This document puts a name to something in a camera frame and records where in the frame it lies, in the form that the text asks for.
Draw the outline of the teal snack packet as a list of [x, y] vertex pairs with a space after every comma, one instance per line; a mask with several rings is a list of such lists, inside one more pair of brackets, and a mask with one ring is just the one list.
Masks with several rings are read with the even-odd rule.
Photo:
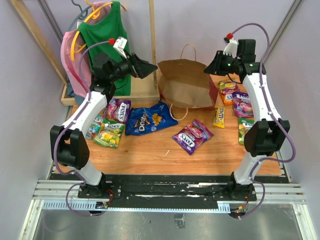
[[88, 140], [92, 140], [95, 137], [95, 135], [99, 132], [102, 124], [104, 124], [104, 121], [105, 121], [105, 118], [100, 114], [98, 114], [95, 117], [94, 121], [89, 126], [89, 129], [85, 134], [85, 138]]

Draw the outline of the grey clothes hanger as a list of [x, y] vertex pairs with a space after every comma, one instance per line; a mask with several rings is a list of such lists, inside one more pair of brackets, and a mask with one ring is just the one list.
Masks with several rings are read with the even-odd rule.
[[79, 13], [73, 17], [72, 22], [67, 29], [68, 32], [73, 29], [77, 21], [83, 21], [89, 15], [89, 10], [92, 8], [91, 5], [82, 8], [82, 6], [76, 0], [71, 0], [70, 2], [73, 6], [79, 8]]

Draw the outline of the aluminium corner profile left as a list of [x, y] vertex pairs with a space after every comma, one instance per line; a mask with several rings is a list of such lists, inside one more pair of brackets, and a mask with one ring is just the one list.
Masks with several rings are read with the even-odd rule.
[[45, 18], [47, 19], [50, 27], [52, 28], [56, 38], [58, 39], [59, 42], [62, 42], [63, 40], [63, 34], [62, 31], [59, 28], [59, 25], [50, 9], [50, 6], [48, 5], [46, 0], [37, 0], [37, 3], [43, 12]]

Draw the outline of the aluminium corner profile right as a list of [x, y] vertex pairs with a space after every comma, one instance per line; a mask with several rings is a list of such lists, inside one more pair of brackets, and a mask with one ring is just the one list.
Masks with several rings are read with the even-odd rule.
[[275, 49], [276, 45], [278, 44], [278, 42], [280, 41], [280, 39], [282, 38], [283, 34], [285, 33], [287, 27], [289, 26], [289, 24], [291, 23], [291, 21], [293, 20], [295, 14], [298, 12], [300, 6], [302, 5], [302, 3], [304, 2], [304, 0], [294, 0], [291, 4], [291, 6], [289, 7], [287, 13], [285, 14], [281, 24], [279, 25], [277, 31], [275, 32], [275, 35], [273, 36], [272, 40], [270, 41], [270, 45], [269, 48], [267, 50], [267, 54], [264, 58], [264, 63], [267, 62], [268, 58], [270, 57], [272, 51]]

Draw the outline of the yellow snack packet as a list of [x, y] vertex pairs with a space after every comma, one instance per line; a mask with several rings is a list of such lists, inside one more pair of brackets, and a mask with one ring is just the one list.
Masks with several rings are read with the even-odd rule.
[[217, 106], [214, 108], [214, 117], [212, 125], [218, 128], [225, 128], [225, 108]]

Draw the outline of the blue Doritos chip bag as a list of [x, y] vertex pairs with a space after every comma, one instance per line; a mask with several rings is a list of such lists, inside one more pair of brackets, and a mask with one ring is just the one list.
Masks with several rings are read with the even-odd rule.
[[178, 124], [171, 116], [168, 104], [159, 101], [151, 107], [132, 108], [125, 126], [125, 135], [142, 136]]

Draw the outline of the yellow clothes hanger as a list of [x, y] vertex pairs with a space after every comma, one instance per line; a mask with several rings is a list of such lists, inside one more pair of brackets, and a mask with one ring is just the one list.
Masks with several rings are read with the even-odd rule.
[[119, 37], [127, 37], [122, 24], [121, 10], [127, 9], [118, 1], [104, 2], [98, 7], [92, 6], [92, 12], [79, 25], [71, 42], [72, 61], [75, 60], [76, 53], [94, 44], [107, 40], [113, 44]]

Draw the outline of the red brown paper bag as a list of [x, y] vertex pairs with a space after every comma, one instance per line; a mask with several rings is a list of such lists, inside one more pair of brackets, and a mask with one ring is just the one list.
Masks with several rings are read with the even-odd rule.
[[214, 110], [219, 94], [207, 66], [180, 55], [178, 59], [162, 60], [158, 64], [161, 76], [157, 81], [160, 97], [169, 104], [170, 116], [183, 120], [189, 110]]

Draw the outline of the blue grey cloth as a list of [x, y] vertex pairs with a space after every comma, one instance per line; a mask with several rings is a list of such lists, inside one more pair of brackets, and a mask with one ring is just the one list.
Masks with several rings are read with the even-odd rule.
[[71, 85], [70, 82], [67, 84], [66, 93], [67, 93], [67, 96], [68, 96], [68, 97], [73, 97], [73, 98], [74, 98], [75, 103], [76, 103], [76, 105], [77, 105], [78, 107], [79, 107], [79, 106], [83, 103], [83, 101], [85, 100], [84, 97], [75, 94], [75, 92], [74, 92], [74, 90], [73, 90], [72, 85]]

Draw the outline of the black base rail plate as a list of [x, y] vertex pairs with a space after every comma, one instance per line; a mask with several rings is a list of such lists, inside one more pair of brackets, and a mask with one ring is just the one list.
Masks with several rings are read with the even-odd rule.
[[115, 208], [216, 209], [219, 201], [254, 202], [253, 184], [226, 175], [105, 174], [103, 183], [79, 188], [81, 199], [112, 198]]

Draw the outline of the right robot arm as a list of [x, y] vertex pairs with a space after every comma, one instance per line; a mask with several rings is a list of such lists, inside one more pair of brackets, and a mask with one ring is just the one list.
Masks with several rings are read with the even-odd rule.
[[226, 187], [220, 191], [232, 200], [240, 200], [252, 194], [255, 175], [261, 165], [273, 160], [272, 155], [289, 138], [290, 123], [281, 118], [273, 104], [264, 60], [256, 61], [256, 41], [235, 40], [231, 33], [224, 41], [226, 47], [217, 51], [204, 71], [217, 76], [238, 75], [253, 108], [254, 125], [244, 136], [246, 153], [238, 169], [230, 175]]

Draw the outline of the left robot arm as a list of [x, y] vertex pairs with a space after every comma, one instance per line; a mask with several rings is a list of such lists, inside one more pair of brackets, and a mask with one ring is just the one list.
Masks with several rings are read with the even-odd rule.
[[69, 174], [81, 179], [81, 193], [89, 198], [104, 198], [108, 193], [105, 175], [90, 161], [90, 150], [85, 134], [98, 113], [113, 98], [115, 82], [126, 77], [144, 79], [157, 66], [140, 59], [135, 53], [127, 54], [120, 62], [107, 53], [93, 58], [93, 77], [85, 100], [77, 111], [61, 126], [50, 129], [51, 155], [56, 167], [69, 167]]

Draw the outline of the wooden rack frame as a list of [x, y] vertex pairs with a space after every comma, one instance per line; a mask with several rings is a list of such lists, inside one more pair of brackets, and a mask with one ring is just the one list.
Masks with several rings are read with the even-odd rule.
[[[58, 55], [54, 53], [48, 38], [42, 32], [24, 1], [12, 0], [11, 3], [62, 81], [63, 91], [61, 95], [61, 102], [65, 106], [74, 106], [76, 104], [75, 98], [67, 95], [66, 71], [61, 64], [61, 61], [58, 59]], [[122, 98], [125, 100], [131, 100], [133, 102], [148, 102], [158, 100], [159, 91], [157, 88], [157, 74], [153, 73], [143, 80], [133, 78], [131, 80], [131, 95], [123, 96]]]

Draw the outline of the aluminium corner profile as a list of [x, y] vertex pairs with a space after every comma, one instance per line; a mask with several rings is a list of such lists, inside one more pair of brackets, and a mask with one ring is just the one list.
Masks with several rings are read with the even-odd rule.
[[43, 12], [45, 18], [47, 19], [50, 27], [52, 28], [56, 38], [58, 39], [59, 42], [62, 42], [63, 40], [63, 34], [62, 31], [59, 28], [59, 25], [50, 9], [50, 6], [48, 5], [46, 0], [37, 0], [37, 3]]
[[291, 21], [293, 20], [295, 14], [298, 12], [300, 6], [302, 5], [302, 3], [304, 2], [304, 0], [294, 0], [291, 4], [291, 6], [289, 7], [287, 13], [285, 14], [281, 24], [279, 25], [277, 31], [275, 32], [275, 35], [273, 36], [272, 40], [270, 41], [270, 45], [269, 48], [267, 50], [267, 54], [264, 58], [264, 63], [267, 62], [268, 58], [270, 57], [272, 51], [275, 49], [276, 45], [278, 44], [278, 42], [280, 41], [280, 39], [282, 38], [283, 34], [285, 33], [287, 27], [289, 26], [289, 24], [291, 23]]

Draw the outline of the orange snack packet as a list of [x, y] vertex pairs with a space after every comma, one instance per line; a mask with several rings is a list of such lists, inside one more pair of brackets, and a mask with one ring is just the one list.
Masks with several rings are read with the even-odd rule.
[[239, 86], [237, 83], [225, 79], [218, 82], [218, 90], [222, 102], [225, 106], [229, 106], [233, 104], [233, 93], [239, 92]]

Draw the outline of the green tank top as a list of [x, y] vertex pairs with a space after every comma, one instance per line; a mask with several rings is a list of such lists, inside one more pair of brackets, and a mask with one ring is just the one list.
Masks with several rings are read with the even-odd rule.
[[[104, 42], [109, 39], [124, 37], [128, 39], [127, 32], [122, 23], [121, 3], [114, 1], [109, 5], [110, 12], [97, 23], [82, 23], [78, 30], [82, 40], [90, 47], [96, 43]], [[88, 51], [90, 68], [93, 68], [94, 57], [99, 53], [106, 53], [117, 63], [122, 60], [120, 54], [109, 43], [93, 47]]]

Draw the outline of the pink shirt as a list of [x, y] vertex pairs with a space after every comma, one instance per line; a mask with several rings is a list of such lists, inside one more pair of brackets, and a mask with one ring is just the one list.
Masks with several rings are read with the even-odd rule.
[[85, 81], [88, 86], [91, 85], [92, 71], [88, 54], [86, 54], [82, 62], [80, 62], [80, 58], [86, 50], [86, 47], [83, 46], [85, 43], [80, 36], [77, 37], [75, 42], [74, 60], [71, 60], [71, 46], [76, 33], [77, 30], [74, 29], [64, 34], [60, 47], [60, 59], [74, 94], [85, 98], [87, 93], [78, 82], [78, 79], [80, 79], [79, 69], [81, 69], [82, 72], [82, 80]]

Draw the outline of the green Fox's candy packet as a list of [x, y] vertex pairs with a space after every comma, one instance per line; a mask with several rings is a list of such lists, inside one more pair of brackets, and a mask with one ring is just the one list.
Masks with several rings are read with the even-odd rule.
[[119, 146], [125, 126], [123, 123], [106, 118], [105, 122], [101, 124], [99, 132], [95, 135], [93, 142], [102, 147], [116, 149]]

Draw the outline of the purple Fox's candy packet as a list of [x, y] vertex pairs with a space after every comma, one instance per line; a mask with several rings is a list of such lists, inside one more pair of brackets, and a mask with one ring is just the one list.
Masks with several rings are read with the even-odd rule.
[[126, 124], [131, 111], [131, 105], [132, 102], [130, 100], [112, 98], [103, 109], [102, 116], [107, 119]]

